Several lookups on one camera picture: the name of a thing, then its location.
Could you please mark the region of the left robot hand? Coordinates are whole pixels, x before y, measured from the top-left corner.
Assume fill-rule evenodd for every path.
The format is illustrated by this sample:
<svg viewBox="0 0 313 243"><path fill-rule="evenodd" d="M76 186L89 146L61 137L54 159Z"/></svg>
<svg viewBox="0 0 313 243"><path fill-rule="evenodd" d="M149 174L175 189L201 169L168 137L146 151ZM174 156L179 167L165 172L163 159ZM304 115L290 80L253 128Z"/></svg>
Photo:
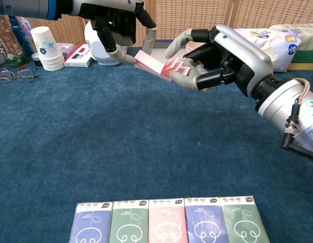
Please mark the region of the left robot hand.
<svg viewBox="0 0 313 243"><path fill-rule="evenodd" d="M69 13L88 19L109 56L120 63L135 64L136 59L119 46L136 43L136 23L145 27L142 51L151 54L157 26L144 7L144 1L73 1Z"/></svg>

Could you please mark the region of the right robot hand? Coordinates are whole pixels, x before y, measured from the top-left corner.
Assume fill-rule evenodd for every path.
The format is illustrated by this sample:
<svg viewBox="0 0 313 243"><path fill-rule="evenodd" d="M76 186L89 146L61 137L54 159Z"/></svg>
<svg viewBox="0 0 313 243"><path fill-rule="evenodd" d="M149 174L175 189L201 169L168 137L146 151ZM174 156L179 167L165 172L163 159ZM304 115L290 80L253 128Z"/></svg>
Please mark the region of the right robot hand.
<svg viewBox="0 0 313 243"><path fill-rule="evenodd" d="M257 85L272 77L270 57L230 27L218 24L211 29L187 29L167 47L165 57L170 59L188 42L202 46L183 57L190 68L187 75L170 73L181 87L206 90L221 84L235 83L241 92L252 98Z"/></svg>

